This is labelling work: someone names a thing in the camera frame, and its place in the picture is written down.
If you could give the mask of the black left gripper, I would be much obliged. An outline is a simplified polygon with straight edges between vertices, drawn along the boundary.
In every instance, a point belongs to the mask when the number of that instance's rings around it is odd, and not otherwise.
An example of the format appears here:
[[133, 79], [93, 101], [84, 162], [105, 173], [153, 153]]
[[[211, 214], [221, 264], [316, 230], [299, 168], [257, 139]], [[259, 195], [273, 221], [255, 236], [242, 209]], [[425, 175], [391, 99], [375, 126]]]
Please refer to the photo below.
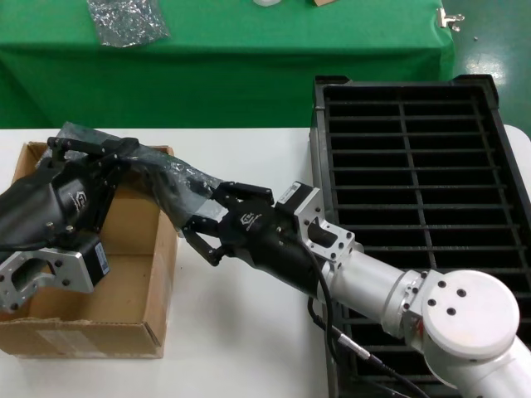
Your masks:
[[[123, 158], [139, 148], [138, 139], [90, 143], [50, 137], [46, 144], [56, 160], [104, 158], [99, 205], [99, 223], [104, 224], [115, 192], [131, 168]], [[1, 194], [1, 247], [40, 249], [68, 235], [69, 227], [93, 230], [97, 207], [94, 174], [86, 164], [55, 164], [48, 159]]]

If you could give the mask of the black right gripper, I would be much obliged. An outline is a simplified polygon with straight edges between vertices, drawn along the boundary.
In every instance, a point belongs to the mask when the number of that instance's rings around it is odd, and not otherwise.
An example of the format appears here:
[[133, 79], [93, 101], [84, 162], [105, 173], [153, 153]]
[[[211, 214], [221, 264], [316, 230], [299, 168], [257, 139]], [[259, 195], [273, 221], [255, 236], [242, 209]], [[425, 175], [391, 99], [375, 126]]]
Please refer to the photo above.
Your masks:
[[201, 235], [218, 237], [226, 255], [244, 261], [254, 269], [278, 280], [312, 298], [318, 296], [320, 261], [310, 258], [309, 250], [286, 219], [275, 208], [272, 190], [240, 182], [222, 182], [213, 192], [213, 200], [229, 206], [240, 202], [218, 222], [194, 215], [182, 228], [187, 243], [211, 266], [218, 266], [222, 250], [210, 246]]

